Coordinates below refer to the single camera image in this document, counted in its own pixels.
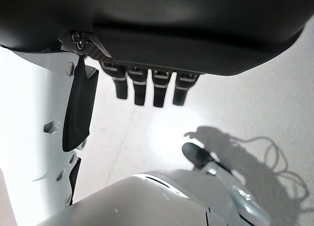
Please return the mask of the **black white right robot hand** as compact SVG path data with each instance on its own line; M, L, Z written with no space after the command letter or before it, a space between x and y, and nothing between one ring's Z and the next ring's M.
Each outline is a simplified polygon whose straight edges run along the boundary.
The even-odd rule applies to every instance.
M1 169L14 214L72 203L75 149L89 135L98 71L230 76L289 48L314 0L0 0Z

